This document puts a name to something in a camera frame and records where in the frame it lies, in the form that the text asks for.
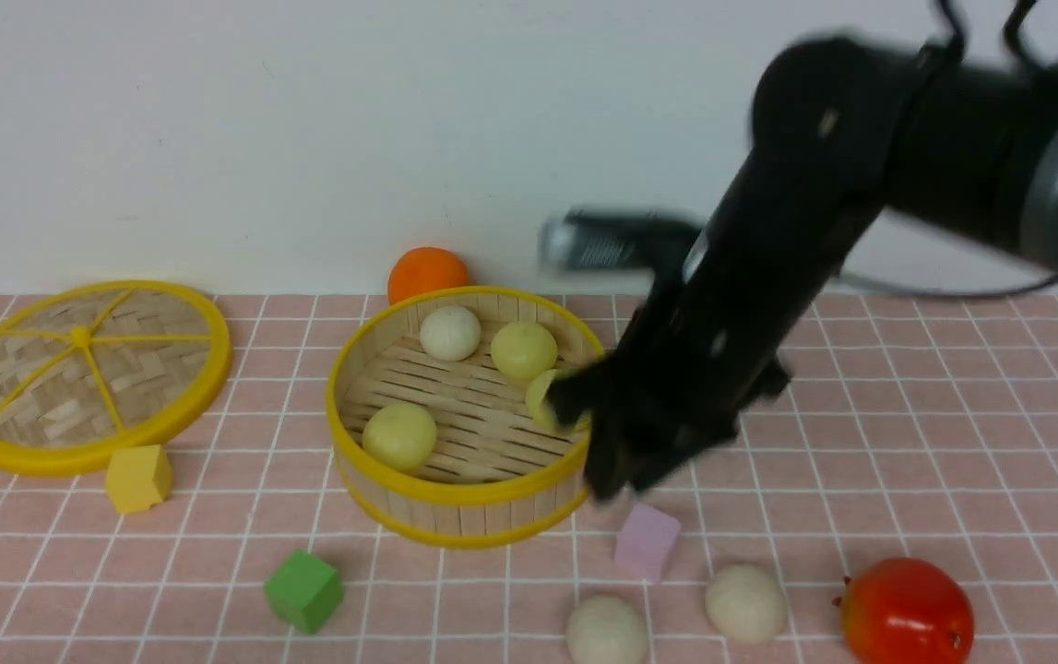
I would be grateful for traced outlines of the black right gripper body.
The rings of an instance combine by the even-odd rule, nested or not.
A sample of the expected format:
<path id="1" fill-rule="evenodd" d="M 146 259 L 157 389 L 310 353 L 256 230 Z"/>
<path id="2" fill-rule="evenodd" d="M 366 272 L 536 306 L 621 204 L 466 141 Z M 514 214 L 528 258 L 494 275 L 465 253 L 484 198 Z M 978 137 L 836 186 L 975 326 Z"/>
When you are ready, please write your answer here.
<path id="1" fill-rule="evenodd" d="M 734 410 L 694 412 L 703 388 L 668 369 L 668 354 L 656 354 L 659 369 L 640 373 L 630 345 L 646 325 L 641 314 L 630 322 L 616 349 L 574 373 L 558 375 L 546 402 L 559 424 L 571 426 L 590 413 L 588 451 L 582 472 L 597 504 L 607 504 L 623 488 L 646 494 L 673 472 L 713 448 L 738 438 L 740 412 L 758 400 L 774 400 L 791 383 L 779 358 L 760 371 Z"/>

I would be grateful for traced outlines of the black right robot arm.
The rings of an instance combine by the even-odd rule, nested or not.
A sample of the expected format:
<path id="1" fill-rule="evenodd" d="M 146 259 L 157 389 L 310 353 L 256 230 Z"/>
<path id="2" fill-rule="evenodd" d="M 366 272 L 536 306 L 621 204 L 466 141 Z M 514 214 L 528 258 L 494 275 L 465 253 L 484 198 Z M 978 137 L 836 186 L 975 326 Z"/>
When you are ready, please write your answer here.
<path id="1" fill-rule="evenodd" d="M 749 122 L 706 224 L 574 207 L 541 228 L 546 268 L 652 273 L 617 348 L 547 390 L 562 424 L 591 417 L 597 501 L 655 487 L 781 395 L 780 345 L 886 209 L 1058 281 L 1058 63 L 998 70 L 955 47 L 828 35 L 766 67 Z"/>

